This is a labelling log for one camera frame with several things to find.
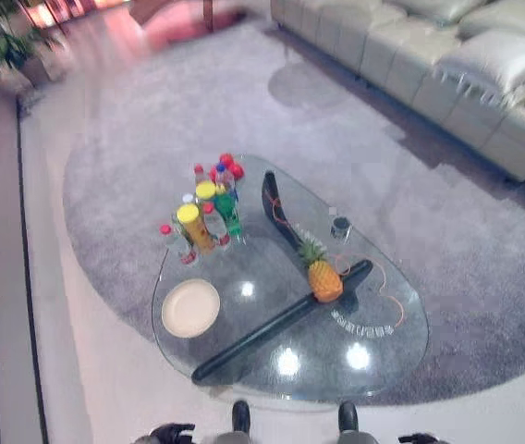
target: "tiled floor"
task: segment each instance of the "tiled floor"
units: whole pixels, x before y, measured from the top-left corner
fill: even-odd
[[[249,3],[268,14],[265,2]],[[172,421],[195,422],[196,441],[208,441],[230,427],[231,392],[192,386],[116,317],[80,269],[64,221],[67,157],[88,125],[101,81],[125,75],[150,56],[149,45],[125,8],[78,20],[69,29],[74,69],[45,90],[22,122],[32,291],[51,442],[130,442]],[[362,408],[360,426],[383,443],[415,430],[457,444],[525,442],[525,376],[452,401]],[[256,442],[328,443],[336,441],[336,431],[335,406],[278,401],[252,411]]]

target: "stacked items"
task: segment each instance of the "stacked items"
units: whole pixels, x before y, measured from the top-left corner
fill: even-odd
[[[230,154],[223,154],[220,163],[212,168],[211,180],[201,165],[195,166],[196,197],[183,196],[183,205],[172,215],[172,227],[160,228],[166,246],[178,255],[180,262],[194,263],[197,252],[207,254],[215,247],[224,250],[231,237],[240,237],[236,180],[243,175],[242,167]]]

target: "oval rug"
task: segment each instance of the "oval rug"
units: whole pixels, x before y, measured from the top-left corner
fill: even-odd
[[[346,214],[423,299],[430,344],[422,364],[398,387],[356,401],[432,401],[523,374],[519,189],[302,48],[305,60],[254,21],[104,81],[68,159],[63,196],[71,243],[92,285],[153,340],[151,301],[165,251],[158,227],[192,191],[191,164],[227,151],[257,154]]]

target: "white plate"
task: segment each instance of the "white plate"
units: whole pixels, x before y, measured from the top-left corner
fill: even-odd
[[[178,338],[195,338],[212,326],[219,314],[219,294],[203,279],[176,285],[162,304],[162,323]]]

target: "glass coffee table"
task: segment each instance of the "glass coffee table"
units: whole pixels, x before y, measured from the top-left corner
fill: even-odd
[[[194,265],[172,254],[163,261],[152,320],[165,358],[199,385],[298,400],[357,399],[394,386],[419,364],[427,345],[417,292],[356,229],[345,239],[333,237],[329,206],[287,173],[258,157],[237,160],[245,171],[238,183],[243,239]],[[267,171],[280,201],[263,190]],[[311,301],[307,272],[278,229],[279,208],[297,233],[326,247],[342,272],[346,291],[335,302]],[[364,268],[353,276],[359,264]],[[162,307],[170,290],[192,278],[217,289],[220,309],[207,331],[181,339],[165,329]]]

